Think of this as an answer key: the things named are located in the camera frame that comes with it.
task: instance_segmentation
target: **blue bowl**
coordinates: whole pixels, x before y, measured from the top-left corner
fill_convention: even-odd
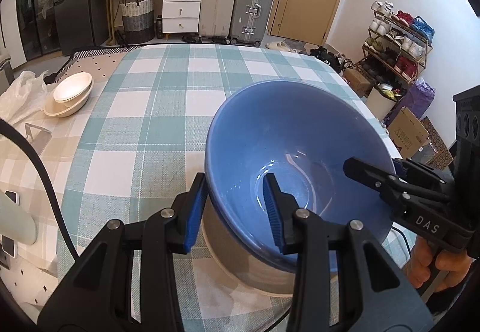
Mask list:
[[[343,100],[304,83],[256,83],[230,96],[210,125],[205,152],[210,198],[248,252],[295,272],[297,255],[282,255],[274,244],[263,176],[273,172],[283,192],[327,221],[360,219],[382,242],[392,225],[390,207],[378,192],[343,174],[352,156],[394,171],[375,129]]]

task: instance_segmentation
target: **metal screw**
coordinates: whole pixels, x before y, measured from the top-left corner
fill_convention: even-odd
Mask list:
[[[171,208],[169,208],[169,207],[167,207],[166,209],[163,209],[162,211],[160,211],[160,215],[161,215],[163,218],[172,218],[174,214],[175,214],[174,209],[171,209]]]
[[[295,211],[295,215],[298,218],[308,218],[310,212],[307,209],[297,209],[297,211]]]
[[[120,221],[118,219],[111,219],[107,222],[106,226],[110,230],[118,229],[120,227]]]
[[[350,221],[350,228],[356,231],[361,231],[363,229],[363,222],[359,219],[352,219],[352,221]]]

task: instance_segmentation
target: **purple plastic bag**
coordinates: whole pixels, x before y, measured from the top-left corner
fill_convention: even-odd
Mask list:
[[[389,125],[395,119],[400,110],[404,107],[408,107],[417,119],[420,119],[427,111],[430,103],[434,101],[435,88],[430,87],[428,83],[421,77],[414,85],[410,87],[405,96],[400,102],[395,105],[393,111],[385,120],[385,125]]]

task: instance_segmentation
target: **white plastic bag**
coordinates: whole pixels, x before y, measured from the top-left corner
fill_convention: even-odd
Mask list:
[[[47,87],[43,72],[37,78],[31,71],[23,71],[10,87],[0,95],[0,118],[15,125],[30,114],[43,110]]]

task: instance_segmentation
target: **human hand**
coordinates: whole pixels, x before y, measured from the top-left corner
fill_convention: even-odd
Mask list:
[[[417,236],[415,245],[412,249],[412,256],[405,265],[404,271],[406,277],[416,289],[421,287],[424,282],[430,278],[430,269],[428,266],[434,259],[433,252],[429,247],[427,240]],[[436,288],[435,292],[445,290],[448,287],[458,285],[469,272],[473,259],[466,251],[459,254],[443,250],[435,260],[435,266],[439,270],[449,271],[442,283]]]

